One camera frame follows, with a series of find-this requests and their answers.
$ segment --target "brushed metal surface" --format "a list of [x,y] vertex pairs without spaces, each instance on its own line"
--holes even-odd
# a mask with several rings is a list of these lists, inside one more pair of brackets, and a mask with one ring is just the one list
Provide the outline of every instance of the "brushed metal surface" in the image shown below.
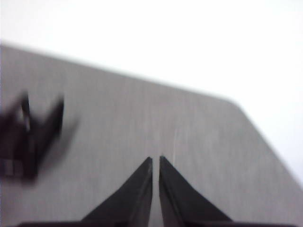
[[80,220],[148,156],[162,226],[160,155],[234,220],[303,225],[301,188],[228,101],[2,46],[1,108],[23,90],[40,114],[64,94],[62,137],[35,182],[1,179],[3,226]]

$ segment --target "black plastic piece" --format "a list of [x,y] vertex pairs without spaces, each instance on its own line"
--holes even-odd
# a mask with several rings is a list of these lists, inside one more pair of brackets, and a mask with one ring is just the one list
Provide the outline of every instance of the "black plastic piece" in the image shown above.
[[23,223],[19,227],[147,227],[152,203],[152,159],[82,221]]
[[[23,94],[7,114],[0,115],[0,174],[33,178],[49,145],[60,135],[64,103],[60,99],[44,122],[30,113]],[[22,111],[23,118],[18,118]]]
[[290,227],[233,222],[199,194],[164,157],[160,157],[160,201],[165,227]]

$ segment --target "white background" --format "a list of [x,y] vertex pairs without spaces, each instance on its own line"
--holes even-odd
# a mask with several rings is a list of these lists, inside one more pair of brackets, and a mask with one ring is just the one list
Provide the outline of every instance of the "white background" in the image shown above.
[[2,0],[1,41],[230,99],[303,186],[303,1]]

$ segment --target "black clip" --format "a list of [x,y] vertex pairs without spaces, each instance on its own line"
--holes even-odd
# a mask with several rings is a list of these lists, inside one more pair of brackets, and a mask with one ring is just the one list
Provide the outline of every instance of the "black clip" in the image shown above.
[[[23,119],[19,121],[18,111]],[[23,94],[7,114],[0,115],[0,174],[33,178],[49,145],[62,128],[64,102],[60,99],[44,122],[34,118],[28,94]]]

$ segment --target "gray table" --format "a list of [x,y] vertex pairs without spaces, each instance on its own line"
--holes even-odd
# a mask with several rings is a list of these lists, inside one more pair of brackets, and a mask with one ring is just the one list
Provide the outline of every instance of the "gray table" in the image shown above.
[[4,226],[80,220],[147,156],[162,226],[162,154],[232,219],[303,225],[300,186],[233,103],[2,46],[2,109],[22,90],[41,115],[64,94],[63,132],[35,182],[1,179]]

